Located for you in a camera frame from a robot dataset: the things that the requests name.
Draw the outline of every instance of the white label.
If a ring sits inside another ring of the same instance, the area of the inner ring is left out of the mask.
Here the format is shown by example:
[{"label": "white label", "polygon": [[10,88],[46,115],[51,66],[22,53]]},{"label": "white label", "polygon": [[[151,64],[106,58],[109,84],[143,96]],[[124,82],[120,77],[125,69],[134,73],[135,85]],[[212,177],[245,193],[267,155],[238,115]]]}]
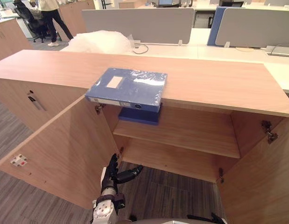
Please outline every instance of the white label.
[{"label": "white label", "polygon": [[120,76],[113,76],[113,78],[108,83],[107,87],[116,89],[119,83],[121,82],[122,78],[123,77]]},{"label": "white label", "polygon": [[97,99],[97,100],[99,101],[99,103],[102,103],[102,104],[112,104],[112,105],[120,106],[120,103],[118,101],[109,100],[109,99]]},{"label": "white label", "polygon": [[96,98],[89,98],[90,99],[90,101],[92,101],[92,102],[98,102],[98,99],[96,99]]},{"label": "white label", "polygon": [[124,103],[124,102],[122,102],[121,104],[122,104],[123,106],[131,107],[131,104],[129,104],[129,103]]}]

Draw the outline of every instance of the person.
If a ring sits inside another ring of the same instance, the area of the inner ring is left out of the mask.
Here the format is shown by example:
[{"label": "person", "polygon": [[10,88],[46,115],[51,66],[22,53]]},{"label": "person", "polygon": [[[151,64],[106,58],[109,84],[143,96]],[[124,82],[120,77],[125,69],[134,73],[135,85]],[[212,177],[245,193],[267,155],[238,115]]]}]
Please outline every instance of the person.
[{"label": "person", "polygon": [[38,1],[38,9],[41,11],[44,21],[47,22],[48,28],[51,33],[52,42],[48,44],[49,47],[54,47],[54,46],[59,45],[58,43],[56,43],[57,35],[56,35],[56,29],[53,24],[53,19],[60,25],[60,27],[63,29],[67,37],[70,40],[73,39],[73,36],[70,33],[68,27],[60,18],[58,8],[59,6],[56,0],[39,0]]}]

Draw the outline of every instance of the robotic arm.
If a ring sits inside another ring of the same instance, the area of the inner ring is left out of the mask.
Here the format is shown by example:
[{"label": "robotic arm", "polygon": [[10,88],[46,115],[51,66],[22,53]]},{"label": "robotic arm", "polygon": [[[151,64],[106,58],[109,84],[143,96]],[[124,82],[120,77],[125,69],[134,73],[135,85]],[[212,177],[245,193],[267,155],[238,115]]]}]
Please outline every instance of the robotic arm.
[{"label": "robotic arm", "polygon": [[117,222],[119,209],[125,207],[125,196],[118,193],[117,184],[134,179],[143,169],[143,166],[137,166],[118,174],[117,165],[117,156],[114,154],[109,165],[103,169],[101,196],[92,202],[91,224],[115,224]]}]

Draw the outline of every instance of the drawer handle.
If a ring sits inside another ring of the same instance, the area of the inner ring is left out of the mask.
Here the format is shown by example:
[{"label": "drawer handle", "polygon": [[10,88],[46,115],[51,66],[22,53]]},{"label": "drawer handle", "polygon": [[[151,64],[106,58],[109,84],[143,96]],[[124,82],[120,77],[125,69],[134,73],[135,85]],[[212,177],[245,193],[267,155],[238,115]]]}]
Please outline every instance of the drawer handle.
[{"label": "drawer handle", "polygon": [[28,99],[33,103],[33,105],[39,110],[39,111],[46,111],[46,109],[42,106],[42,104],[38,101],[37,97],[33,93],[32,90],[27,93]]},{"label": "drawer handle", "polygon": [[2,31],[0,31],[0,33],[2,34],[3,38],[5,39],[5,35],[4,35],[4,33],[3,33]]},{"label": "drawer handle", "polygon": [[3,37],[1,36],[1,34],[0,34],[0,38],[3,39]]}]

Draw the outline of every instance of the desk divider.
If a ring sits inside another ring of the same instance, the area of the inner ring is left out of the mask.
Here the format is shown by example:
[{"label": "desk divider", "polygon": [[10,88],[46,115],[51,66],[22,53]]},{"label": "desk divider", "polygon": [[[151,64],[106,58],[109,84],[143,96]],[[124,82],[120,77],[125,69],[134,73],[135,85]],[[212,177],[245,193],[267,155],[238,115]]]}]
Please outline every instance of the desk divider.
[{"label": "desk divider", "polygon": [[218,7],[208,45],[224,46],[226,42],[233,47],[253,48],[289,44],[289,11]]},{"label": "desk divider", "polygon": [[118,31],[144,43],[188,44],[193,8],[83,10],[86,31]]}]

